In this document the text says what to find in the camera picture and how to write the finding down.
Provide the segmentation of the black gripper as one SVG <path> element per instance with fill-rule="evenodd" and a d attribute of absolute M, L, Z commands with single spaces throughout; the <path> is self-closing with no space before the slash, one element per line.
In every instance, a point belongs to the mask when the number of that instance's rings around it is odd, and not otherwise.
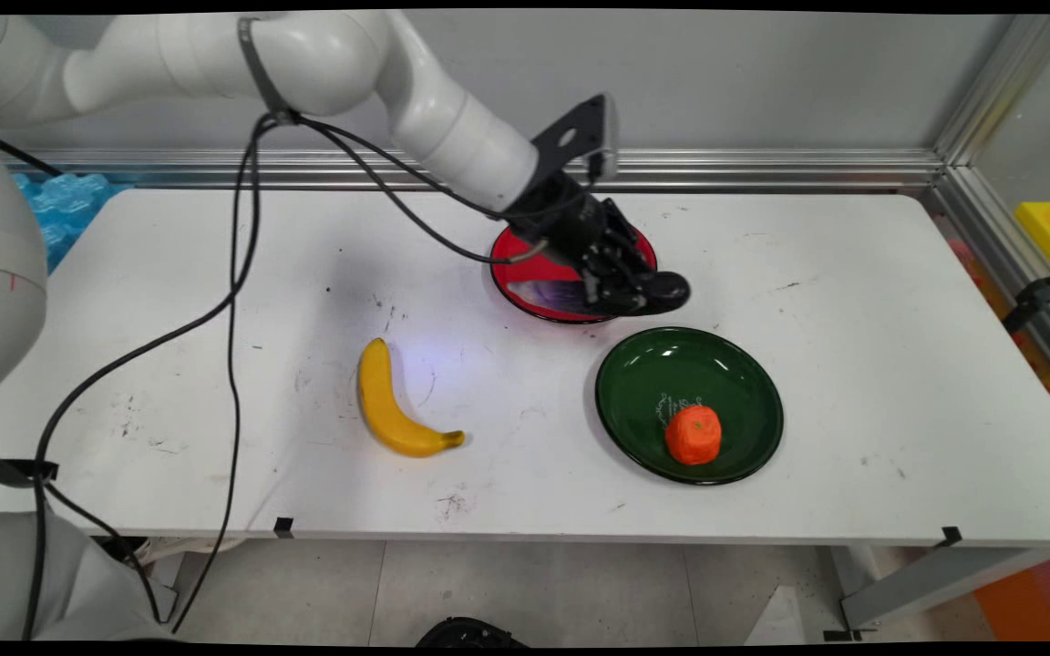
<path fill-rule="evenodd" d="M 508 207 L 510 230 L 530 245 L 544 240 L 543 256 L 555 264 L 583 267 L 587 314 L 650 314 L 639 275 L 658 270 L 650 242 L 613 199 L 597 200 L 567 173 L 533 184 Z M 604 237 L 617 256 L 591 254 Z"/>

